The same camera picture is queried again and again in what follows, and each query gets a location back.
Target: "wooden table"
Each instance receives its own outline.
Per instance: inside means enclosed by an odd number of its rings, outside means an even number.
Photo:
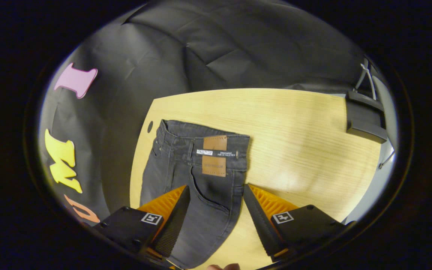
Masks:
[[[314,204],[338,221],[367,190],[381,147],[346,133],[345,99],[329,94],[254,88],[163,97],[151,104],[134,153],[133,208],[139,207],[143,170],[161,119],[249,135],[246,183],[297,206]],[[239,263],[244,270],[271,264],[244,201],[228,239],[197,269],[229,263]]]

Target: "denim jeans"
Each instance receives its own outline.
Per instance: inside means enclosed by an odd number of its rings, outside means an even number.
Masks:
[[[226,175],[203,174],[204,138],[226,135]],[[240,214],[249,136],[181,121],[162,120],[142,176],[141,205],[183,185],[187,214],[171,256],[182,269],[204,263],[225,241]]]

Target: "finger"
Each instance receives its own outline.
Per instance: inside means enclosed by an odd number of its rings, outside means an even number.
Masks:
[[[223,270],[223,268],[219,267],[219,265],[212,264],[209,265],[206,270]]]
[[[226,265],[226,267],[224,268],[224,270],[241,270],[241,269],[240,269],[240,265],[239,264],[232,263],[232,264]]]

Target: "belt loop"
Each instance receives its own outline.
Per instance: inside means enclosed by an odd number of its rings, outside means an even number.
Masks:
[[[165,144],[166,143],[166,131],[164,131],[163,129],[161,129],[161,133],[163,133],[163,138],[162,138],[161,144]]]
[[[191,142],[189,143],[189,147],[187,150],[187,162],[191,162],[193,147],[194,147],[194,139],[192,139]]]

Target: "brown leather label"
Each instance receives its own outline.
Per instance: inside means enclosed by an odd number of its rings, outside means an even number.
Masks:
[[[205,150],[223,150],[228,146],[226,135],[205,137],[202,148]],[[202,156],[202,172],[211,176],[226,177],[226,158]]]
[[[226,151],[228,146],[228,137],[226,135],[205,137],[202,148],[205,150],[223,150]]]
[[[202,156],[202,172],[212,176],[226,177],[226,158]]]

